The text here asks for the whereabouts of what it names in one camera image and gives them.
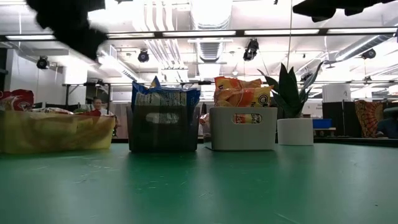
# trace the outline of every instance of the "yellow basket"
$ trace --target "yellow basket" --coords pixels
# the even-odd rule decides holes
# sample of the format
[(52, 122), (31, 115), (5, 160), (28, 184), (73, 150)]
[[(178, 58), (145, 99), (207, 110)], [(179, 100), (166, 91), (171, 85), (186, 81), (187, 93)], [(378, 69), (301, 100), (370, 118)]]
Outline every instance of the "yellow basket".
[(109, 149), (110, 117), (5, 111), (0, 113), (0, 152), (28, 154)]

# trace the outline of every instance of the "white plant pot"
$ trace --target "white plant pot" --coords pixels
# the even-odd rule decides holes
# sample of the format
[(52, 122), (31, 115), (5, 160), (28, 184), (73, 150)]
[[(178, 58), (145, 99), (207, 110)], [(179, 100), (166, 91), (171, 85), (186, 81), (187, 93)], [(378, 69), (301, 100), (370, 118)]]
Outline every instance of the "white plant pot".
[(311, 118), (278, 120), (278, 143), (286, 146), (312, 146), (313, 127)]

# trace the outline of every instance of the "black basket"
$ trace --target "black basket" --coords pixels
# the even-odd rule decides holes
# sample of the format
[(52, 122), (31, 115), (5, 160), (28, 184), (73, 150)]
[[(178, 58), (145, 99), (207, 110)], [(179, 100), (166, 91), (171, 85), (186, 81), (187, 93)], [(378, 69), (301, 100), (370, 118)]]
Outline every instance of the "black basket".
[[(147, 120), (150, 113), (176, 114), (173, 124), (155, 124)], [(185, 106), (135, 106), (134, 113), (127, 107), (129, 147), (132, 152), (189, 152), (198, 144), (200, 108), (187, 114)]]

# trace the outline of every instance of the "white storage bin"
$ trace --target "white storage bin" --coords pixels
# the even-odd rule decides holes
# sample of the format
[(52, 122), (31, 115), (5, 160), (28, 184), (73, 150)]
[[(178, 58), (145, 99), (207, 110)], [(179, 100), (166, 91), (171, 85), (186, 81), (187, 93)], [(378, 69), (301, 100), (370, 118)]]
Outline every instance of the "white storage bin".
[[(215, 151), (273, 150), (277, 112), (277, 108), (211, 108), (211, 149)], [(239, 124), (234, 122), (236, 114), (258, 114), (261, 120), (256, 124)]]

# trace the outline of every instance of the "orange chip bag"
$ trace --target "orange chip bag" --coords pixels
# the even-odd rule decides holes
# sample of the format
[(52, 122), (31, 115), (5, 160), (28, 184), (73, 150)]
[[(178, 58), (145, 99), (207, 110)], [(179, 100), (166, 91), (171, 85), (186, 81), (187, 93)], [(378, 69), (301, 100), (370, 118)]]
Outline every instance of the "orange chip bag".
[(227, 78), (227, 77), (216, 77), (214, 78), (217, 90), (225, 89), (237, 89), (241, 90), (244, 88), (257, 88), (261, 87), (261, 79), (256, 79), (250, 82), (238, 80), (237, 78)]
[(263, 107), (271, 102), (272, 86), (261, 87), (261, 79), (250, 82), (216, 77), (215, 106)]
[(215, 98), (215, 106), (268, 107), (271, 104), (272, 86), (221, 90)]

